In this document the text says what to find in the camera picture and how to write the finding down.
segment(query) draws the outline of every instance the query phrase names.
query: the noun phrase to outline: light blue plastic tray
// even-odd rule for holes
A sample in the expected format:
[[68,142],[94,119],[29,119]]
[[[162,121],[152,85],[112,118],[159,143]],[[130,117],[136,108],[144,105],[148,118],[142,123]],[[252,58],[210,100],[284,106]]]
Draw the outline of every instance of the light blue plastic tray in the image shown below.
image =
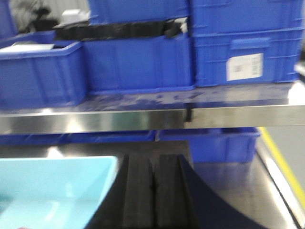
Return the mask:
[[117,173],[113,156],[0,160],[0,228],[83,229]]

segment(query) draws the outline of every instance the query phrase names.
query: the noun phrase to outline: crate handle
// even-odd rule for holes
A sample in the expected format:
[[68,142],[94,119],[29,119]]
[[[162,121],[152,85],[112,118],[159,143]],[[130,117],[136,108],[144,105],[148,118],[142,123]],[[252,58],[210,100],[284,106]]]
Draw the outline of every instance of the crate handle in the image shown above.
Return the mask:
[[270,46],[270,42],[269,37],[237,39],[231,41],[231,50],[267,48]]

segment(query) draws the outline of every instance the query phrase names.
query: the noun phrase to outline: blue storage bin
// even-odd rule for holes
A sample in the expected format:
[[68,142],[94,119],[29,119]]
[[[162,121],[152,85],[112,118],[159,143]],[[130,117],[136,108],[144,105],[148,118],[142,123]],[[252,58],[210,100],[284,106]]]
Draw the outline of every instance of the blue storage bin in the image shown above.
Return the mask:
[[89,0],[91,23],[163,21],[189,16],[188,0]]
[[114,156],[0,160],[0,228],[82,229],[108,194]]
[[194,34],[301,27],[303,0],[191,0]]
[[154,140],[155,131],[153,130],[70,134],[66,139],[69,143],[152,142]]
[[187,34],[84,42],[83,46],[93,94],[194,88]]
[[160,141],[189,141],[194,162],[250,162],[255,154],[256,128],[161,130]]
[[87,92],[80,42],[53,41],[53,31],[16,36],[0,42],[54,43],[49,51],[0,53],[0,108],[56,107],[79,104]]
[[0,40],[17,34],[17,27],[10,11],[10,0],[0,0]]
[[0,145],[57,145],[66,143],[67,134],[53,135],[0,135]]
[[291,82],[303,28],[196,35],[196,85]]

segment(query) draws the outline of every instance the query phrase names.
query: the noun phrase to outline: reflective metal surface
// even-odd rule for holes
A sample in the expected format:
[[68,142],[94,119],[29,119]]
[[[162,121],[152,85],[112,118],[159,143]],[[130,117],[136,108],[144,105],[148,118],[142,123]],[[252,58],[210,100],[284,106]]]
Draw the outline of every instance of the reflective metal surface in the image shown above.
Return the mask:
[[0,134],[305,125],[305,85],[89,96],[76,107],[0,111]]
[[[101,156],[124,154],[186,154],[186,142],[0,146],[0,157]],[[281,195],[285,180],[271,179],[259,156],[252,163],[195,163],[195,171],[229,204],[269,229],[296,229]]]
[[230,205],[268,229],[296,229],[258,157],[250,164],[195,163],[195,171]]
[[293,194],[288,182],[281,173],[280,169],[277,167],[262,139],[259,139],[257,142],[257,151],[266,169],[269,171],[275,185],[280,190],[283,198],[285,199],[287,206],[290,208],[292,214],[294,215],[296,221],[301,226],[301,228],[305,228],[305,211]]

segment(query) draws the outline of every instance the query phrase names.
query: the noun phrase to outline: white paper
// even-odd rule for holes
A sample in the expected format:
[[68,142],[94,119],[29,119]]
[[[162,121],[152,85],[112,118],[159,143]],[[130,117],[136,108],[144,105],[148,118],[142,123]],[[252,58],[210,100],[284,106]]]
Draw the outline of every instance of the white paper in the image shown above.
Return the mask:
[[54,44],[17,44],[0,49],[0,53],[6,52],[28,52],[28,51],[46,51],[53,49]]
[[227,61],[227,81],[263,76],[264,54],[235,56]]

